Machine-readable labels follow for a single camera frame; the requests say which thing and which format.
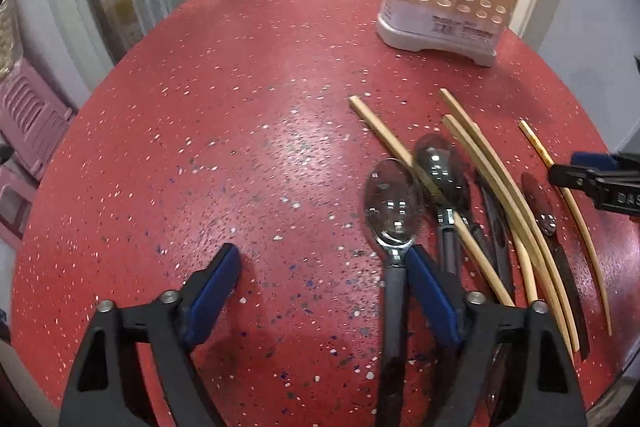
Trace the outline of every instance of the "table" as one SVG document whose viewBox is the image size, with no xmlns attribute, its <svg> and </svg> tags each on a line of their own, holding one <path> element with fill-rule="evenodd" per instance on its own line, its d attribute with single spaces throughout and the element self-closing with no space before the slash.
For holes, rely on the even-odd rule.
<svg viewBox="0 0 640 427">
<path fill-rule="evenodd" d="M 238 287 L 194 353 L 228 424 L 372 425 L 381 263 L 360 201 L 386 152 L 349 108 L 351 94 L 411 147 L 446 132 L 437 90 L 447 87 L 516 179 L 545 175 L 520 118 L 558 161 L 605 150 L 568 89 L 511 32 L 490 69 L 402 52 L 376 35 L 380 3 L 190 0 L 96 89 L 44 176 L 15 273 L 15 347 L 56 405 L 97 301 L 151 300 L 232 241 Z M 590 405 L 636 349 L 638 229 L 577 195 L 607 281 L 609 338 L 575 225 L 549 193 L 592 338 L 577 362 Z M 475 187 L 473 198 L 481 218 Z M 421 240 L 434 251 L 432 228 Z M 476 272 L 465 263 L 467 289 L 481 285 Z M 435 360 L 415 303 L 410 330 L 405 424 L 418 425 Z M 158 383 L 150 388 L 171 425 Z"/>
</svg>

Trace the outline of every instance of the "spoon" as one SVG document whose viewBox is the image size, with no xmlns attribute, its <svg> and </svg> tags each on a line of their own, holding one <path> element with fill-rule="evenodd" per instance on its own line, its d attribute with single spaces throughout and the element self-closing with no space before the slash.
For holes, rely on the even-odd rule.
<svg viewBox="0 0 640 427">
<path fill-rule="evenodd" d="M 450 168 L 450 144 L 442 137 L 426 134 L 414 148 L 414 164 L 420 166 L 442 192 L 443 198 L 435 201 L 438 220 L 436 237 L 440 252 L 440 267 L 460 279 L 462 252 L 460 239 L 454 225 L 454 211 L 460 206 L 462 184 Z"/>
<path fill-rule="evenodd" d="M 381 374 L 376 427 L 397 427 L 406 365 L 408 284 L 404 256 L 420 228 L 422 192 L 398 160 L 384 160 L 367 179 L 365 220 L 385 261 Z"/>
<path fill-rule="evenodd" d="M 484 237 L 484 232 L 478 223 L 473 219 L 471 213 L 471 192 L 468 180 L 464 175 L 464 164 L 451 142 L 436 134 L 426 134 L 422 136 L 414 147 L 414 163 L 419 165 L 428 175 L 434 184 L 439 188 L 444 201 L 436 202 L 436 215 L 438 217 L 438 245 L 440 247 L 441 268 L 444 271 L 454 273 L 460 279 L 462 269 L 462 253 L 458 232 L 453 227 L 453 221 L 443 223 L 442 215 L 453 213 L 457 210 L 465 222 L 472 237 L 478 243 L 478 247 L 484 256 L 496 269 L 497 261 L 495 251 L 490 250 Z M 492 370 L 487 381 L 486 402 L 490 411 L 493 410 L 498 390 L 502 384 L 504 376 L 504 366 L 507 349 L 499 347 L 494 352 Z M 447 367 L 454 366 L 457 355 L 452 355 L 446 350 L 440 353 L 443 364 L 439 364 L 440 370 L 437 373 L 438 385 L 447 384 Z"/>
<path fill-rule="evenodd" d="M 436 202 L 442 269 L 460 274 L 462 255 L 458 234 L 453 226 L 454 210 L 462 217 L 482 253 L 497 269 L 495 252 L 489 248 L 482 227 L 473 218 L 471 191 L 464 173 L 464 163 L 453 144 L 442 136 L 426 134 L 415 145 L 414 162 L 431 176 L 444 197 L 444 201 Z"/>
</svg>

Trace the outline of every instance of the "utensil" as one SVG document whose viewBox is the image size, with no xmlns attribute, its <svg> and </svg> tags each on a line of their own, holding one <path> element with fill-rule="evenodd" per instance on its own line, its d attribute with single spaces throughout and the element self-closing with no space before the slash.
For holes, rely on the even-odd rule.
<svg viewBox="0 0 640 427">
<path fill-rule="evenodd" d="M 507 238 L 507 218 L 504 215 L 500 201 L 489 187 L 487 181 L 480 172 L 476 171 L 476 181 L 482 192 L 486 219 L 489 222 L 489 230 L 494 244 L 494 256 L 498 277 L 504 284 L 512 299 L 515 299 L 515 285 L 513 284 L 513 273 L 511 271 L 511 258 L 509 256 L 509 243 Z"/>
<path fill-rule="evenodd" d="M 367 104 L 364 103 L 359 96 L 350 96 L 349 105 L 351 105 L 351 108 L 357 113 L 357 115 L 367 123 L 369 128 L 376 134 L 391 154 L 398 158 L 406 167 L 414 169 L 416 177 L 420 180 L 420 183 L 427 188 L 432 196 L 442 197 L 439 188 L 436 187 L 427 173 L 419 166 L 413 165 L 413 157 L 407 148 L 402 145 L 401 141 L 391 132 L 389 127 L 387 127 L 383 121 L 380 120 L 380 118 L 378 118 L 369 107 L 367 107 Z M 513 299 L 511 299 L 507 290 L 504 289 L 504 285 L 495 272 L 494 267 L 491 266 L 491 263 L 489 263 L 478 247 L 478 244 L 474 241 L 474 238 L 471 237 L 471 234 L 466 229 L 466 225 L 464 221 L 462 221 L 460 214 L 457 212 L 454 213 L 453 219 L 456 225 L 456 230 L 458 230 L 458 233 L 460 234 L 460 239 L 464 243 L 466 251 L 468 251 L 471 257 L 474 258 L 474 261 L 478 264 L 480 271 L 490 284 L 498 298 L 498 301 L 505 306 L 513 306 Z"/>
<path fill-rule="evenodd" d="M 415 144 L 414 165 L 420 166 L 439 188 L 443 200 L 435 201 L 438 229 L 438 251 L 440 268 L 460 279 L 462 273 L 462 253 L 460 240 L 453 220 L 456 203 L 460 198 L 461 185 L 455 172 L 450 168 L 450 144 L 433 134 L 422 136 Z"/>
<path fill-rule="evenodd" d="M 400 425 L 406 364 L 408 282 L 404 256 L 422 220 L 420 185 L 396 159 L 373 169 L 365 185 L 365 220 L 385 256 L 382 358 L 376 427 Z"/>
<path fill-rule="evenodd" d="M 545 147 L 542 145 L 542 142 L 538 139 L 529 124 L 527 124 L 527 122 L 525 122 L 524 120 L 520 120 L 518 127 L 520 128 L 524 136 L 527 137 L 527 140 L 529 140 L 529 143 L 531 144 L 533 149 L 536 150 L 538 156 L 540 156 L 540 159 L 542 159 L 542 162 L 545 164 L 545 167 L 547 169 L 551 168 L 554 165 L 553 158 L 551 158 L 551 155 L 546 151 Z M 589 255 L 591 267 L 593 267 L 593 272 L 596 276 L 596 284 L 600 293 L 600 299 L 602 300 L 602 309 L 607 321 L 607 332 L 609 333 L 609 336 L 611 336 L 611 313 L 609 310 L 609 299 L 607 298 L 607 286 L 604 282 L 602 269 L 600 268 L 600 263 L 596 254 L 596 249 L 593 246 L 593 241 L 591 240 L 591 234 L 589 233 L 587 224 L 584 222 L 584 218 L 582 217 L 580 208 L 578 208 L 578 204 L 575 202 L 574 195 L 571 193 L 571 191 L 568 188 L 560 188 L 560 194 L 562 194 L 564 201 L 566 201 L 566 205 L 569 207 L 572 216 L 574 216 L 575 223 L 580 230 L 580 235 L 582 236 L 584 245 L 587 248 L 587 254 Z"/>
<path fill-rule="evenodd" d="M 575 327 L 574 314 L 566 297 L 566 290 L 562 284 L 556 263 L 551 256 L 542 232 L 540 232 L 536 224 L 531 209 L 509 171 L 507 171 L 500 157 L 484 137 L 480 128 L 471 120 L 463 107 L 447 89 L 440 89 L 440 93 L 455 115 L 445 115 L 443 122 L 460 140 L 465 150 L 472 156 L 476 167 L 490 183 L 491 188 L 495 191 L 496 196 L 500 199 L 500 203 L 502 203 L 507 212 L 510 226 L 520 236 L 526 247 L 530 262 L 526 259 L 526 255 L 519 258 L 526 288 L 531 288 L 535 284 L 530 268 L 532 263 L 545 289 L 546 297 L 549 300 L 554 317 L 558 321 L 562 336 L 568 341 L 568 349 L 577 351 L 580 342 Z"/>
<path fill-rule="evenodd" d="M 453 247 L 449 248 L 454 248 L 458 256 L 456 262 L 462 263 L 460 244 L 452 220 L 451 209 L 454 209 L 462 216 L 471 236 L 475 239 L 482 253 L 484 253 L 494 269 L 497 269 L 494 252 L 488 247 L 482 227 L 479 223 L 476 223 L 473 218 L 471 211 L 471 191 L 468 180 L 464 174 L 464 163 L 460 155 L 458 155 L 455 146 L 442 136 L 426 134 L 416 142 L 414 162 L 431 176 L 431 179 L 450 205 L 450 207 L 448 207 L 448 205 L 436 204 L 439 223 L 438 241 L 441 247 L 445 247 L 441 248 L 441 255 L 447 252 L 447 241 L 452 243 L 447 235 L 453 235 L 455 242 Z M 460 264 L 456 265 L 455 273 L 460 273 Z"/>
<path fill-rule="evenodd" d="M 529 203 L 533 215 L 540 226 L 540 230 L 545 235 L 546 242 L 549 245 L 551 255 L 554 257 L 560 277 L 564 282 L 566 294 L 571 304 L 571 310 L 574 312 L 575 326 L 578 330 L 578 339 L 580 340 L 580 357 L 585 360 L 589 356 L 589 332 L 587 331 L 587 321 L 584 317 L 582 302 L 580 301 L 580 292 L 575 284 L 574 274 L 571 271 L 571 265 L 566 257 L 564 248 L 558 240 L 558 229 L 556 226 L 556 218 L 553 214 L 551 203 L 546 192 L 538 180 L 528 172 L 522 173 L 522 191 L 524 197 Z"/>
</svg>

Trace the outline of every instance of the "wooden chopstick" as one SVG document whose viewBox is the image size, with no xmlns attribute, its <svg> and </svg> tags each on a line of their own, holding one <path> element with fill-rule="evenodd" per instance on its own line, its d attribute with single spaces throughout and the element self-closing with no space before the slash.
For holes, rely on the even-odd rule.
<svg viewBox="0 0 640 427">
<path fill-rule="evenodd" d="M 507 218 L 509 220 L 509 225 L 512 230 L 515 230 L 515 237 L 519 237 L 522 240 L 524 248 L 516 248 L 516 253 L 518 256 L 523 256 L 524 258 L 530 259 L 530 264 L 527 261 L 520 263 L 520 268 L 522 269 L 522 275 L 525 282 L 525 288 L 529 288 L 527 292 L 527 296 L 532 294 L 532 288 L 535 288 L 536 282 L 533 277 L 533 270 L 531 269 L 531 264 L 536 268 L 538 272 L 538 279 L 540 280 L 542 287 L 545 290 L 546 299 L 549 302 L 549 306 L 551 311 L 556 318 L 556 322 L 558 323 L 558 329 L 564 338 L 564 341 L 567 346 L 567 350 L 569 354 L 572 354 L 572 342 L 568 332 L 567 318 L 563 313 L 563 309 L 561 303 L 558 299 L 558 295 L 556 295 L 556 291 L 554 289 L 554 284 L 549 277 L 548 271 L 545 269 L 545 263 L 542 261 L 542 254 L 538 248 L 538 244 L 536 243 L 533 234 L 531 233 L 531 229 L 527 226 L 527 222 L 522 215 L 520 209 L 517 204 L 514 202 L 513 197 L 510 192 L 507 190 L 502 179 L 498 176 L 498 173 L 495 171 L 494 167 L 489 162 L 489 159 L 484 156 L 478 144 L 469 136 L 469 133 L 462 127 L 460 122 L 456 120 L 450 114 L 446 114 L 442 121 L 444 125 L 451 131 L 451 134 L 460 142 L 462 147 L 466 150 L 469 156 L 471 156 L 471 160 L 480 173 L 482 177 L 489 183 L 489 186 L 494 191 L 496 197 L 502 204 L 505 213 L 507 214 Z"/>
<path fill-rule="evenodd" d="M 441 89 L 440 93 L 443 95 L 447 105 L 453 112 L 454 116 L 458 119 L 464 130 L 473 138 L 473 142 L 475 142 L 480 148 L 481 152 L 484 156 L 489 160 L 491 165 L 494 167 L 497 174 L 500 176 L 507 190 L 509 191 L 511 197 L 513 198 L 514 203 L 522 213 L 524 217 L 524 222 L 528 226 L 529 230 L 533 234 L 533 237 L 536 240 L 538 248 L 534 250 L 529 250 L 529 255 L 536 256 L 538 253 L 541 254 L 541 259 L 543 264 L 540 265 L 540 269 L 538 270 L 540 273 L 544 271 L 544 266 L 546 265 L 546 269 L 548 270 L 548 274 L 553 281 L 553 284 L 556 288 L 556 293 L 558 293 L 558 298 L 560 299 L 560 303 L 562 306 L 562 312 L 564 314 L 564 318 L 566 319 L 566 325 L 569 331 L 569 338 L 571 339 L 571 344 L 574 348 L 574 351 L 578 351 L 580 349 L 580 341 L 578 340 L 578 331 L 575 327 L 574 314 L 571 310 L 571 306 L 569 304 L 569 299 L 566 295 L 566 289 L 564 288 L 564 283 L 562 283 L 562 279 L 558 272 L 558 267 L 551 256 L 551 251 L 546 243 L 545 238 L 536 223 L 536 219 L 529 208 L 529 205 L 524 200 L 524 196 L 522 192 L 518 188 L 518 186 L 513 181 L 513 178 L 509 174 L 509 171 L 505 168 L 504 164 L 500 160 L 500 157 L 497 155 L 495 150 L 491 147 L 490 143 L 484 137 L 478 125 L 471 120 L 469 115 L 463 109 L 463 107 L 458 103 L 458 101 L 453 97 L 453 95 L 447 89 Z M 538 259 L 533 258 L 532 263 L 535 263 Z"/>
<path fill-rule="evenodd" d="M 367 104 L 365 104 L 359 96 L 350 96 L 349 104 L 359 117 L 367 123 L 369 128 L 371 128 L 371 130 L 380 138 L 385 147 L 408 168 L 414 171 L 416 177 L 427 188 L 427 190 L 435 198 L 441 198 L 442 194 L 440 190 L 435 183 L 433 183 L 429 175 L 419 166 L 413 165 L 412 154 L 404 147 L 404 145 L 402 145 L 400 140 L 390 131 L 383 121 L 380 120 L 380 118 L 378 118 L 369 107 L 367 107 Z M 502 281 L 500 281 L 494 267 L 484 256 L 484 253 L 482 253 L 482 250 L 478 247 L 478 244 L 468 231 L 462 217 L 460 217 L 460 214 L 457 212 L 454 213 L 454 224 L 460 239 L 465 245 L 468 253 L 471 254 L 471 257 L 473 257 L 476 264 L 478 264 L 478 267 L 485 279 L 494 290 L 498 301 L 505 306 L 514 306 L 513 299 L 511 299 L 511 296 L 505 289 Z"/>
<path fill-rule="evenodd" d="M 518 255 L 518 261 L 520 263 L 520 270 L 522 272 L 522 278 L 526 280 L 524 284 L 524 291 L 527 296 L 527 302 L 531 304 L 533 301 L 538 300 L 538 288 L 536 288 L 536 282 L 533 281 L 533 284 L 530 280 L 525 277 L 525 274 L 529 274 L 533 277 L 533 269 L 531 268 L 531 259 L 529 257 L 529 253 L 527 253 L 527 249 L 524 248 L 522 240 L 518 235 L 518 232 L 511 229 L 511 237 L 513 237 L 513 248 Z"/>
<path fill-rule="evenodd" d="M 536 150 L 538 156 L 544 163 L 547 169 L 550 169 L 551 166 L 555 163 L 551 155 L 546 151 L 545 147 L 542 145 L 542 142 L 538 139 L 536 134 L 533 132 L 533 129 L 529 126 L 527 122 L 524 120 L 520 120 L 518 127 L 527 137 L 529 143 Z M 589 229 L 587 228 L 587 224 L 584 222 L 584 218 L 582 217 L 582 213 L 580 212 L 580 208 L 578 208 L 578 204 L 575 202 L 574 195 L 571 191 L 566 187 L 558 187 L 560 189 L 560 194 L 564 198 L 567 206 L 569 207 L 569 211 L 572 213 L 575 219 L 576 225 L 578 225 L 578 230 L 580 230 L 580 235 L 582 236 L 582 240 L 584 241 L 584 245 L 587 248 L 587 253 L 589 255 L 589 259 L 591 261 L 591 266 L 593 267 L 593 272 L 596 276 L 596 284 L 598 285 L 598 291 L 600 293 L 600 299 L 602 300 L 602 309 L 604 311 L 604 316 L 607 321 L 607 332 L 609 336 L 612 335 L 611 328 L 611 313 L 609 311 L 609 299 L 607 298 L 607 287 L 604 282 L 604 277 L 602 276 L 602 269 L 600 268 L 600 262 L 598 261 L 598 256 L 596 254 L 596 249 L 593 246 L 593 241 L 591 240 L 591 234 L 589 233 Z"/>
</svg>

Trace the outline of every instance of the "table knife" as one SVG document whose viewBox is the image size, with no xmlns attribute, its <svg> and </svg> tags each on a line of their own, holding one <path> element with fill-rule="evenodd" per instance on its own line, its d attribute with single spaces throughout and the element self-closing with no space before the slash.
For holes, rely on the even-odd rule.
<svg viewBox="0 0 640 427">
<path fill-rule="evenodd" d="M 529 204 L 536 222 L 545 236 L 546 243 L 549 246 L 551 255 L 556 262 L 560 278 L 564 283 L 566 295 L 569 299 L 569 306 L 574 314 L 575 327 L 578 330 L 578 341 L 580 342 L 580 357 L 586 359 L 589 356 L 589 332 L 587 331 L 587 321 L 584 317 L 582 302 L 580 301 L 580 293 L 578 286 L 575 284 L 574 274 L 571 271 L 571 265 L 566 257 L 564 248 L 558 240 L 558 228 L 556 226 L 556 218 L 553 214 L 551 203 L 546 195 L 544 188 L 538 183 L 528 172 L 522 174 L 522 191 L 524 197 Z"/>
<path fill-rule="evenodd" d="M 509 241 L 507 238 L 507 219 L 500 201 L 498 201 L 485 179 L 482 178 L 480 172 L 476 172 L 476 181 L 480 185 L 486 217 L 489 221 L 489 230 L 494 244 L 495 271 L 511 298 L 515 299 L 515 286 L 513 284 Z"/>
</svg>

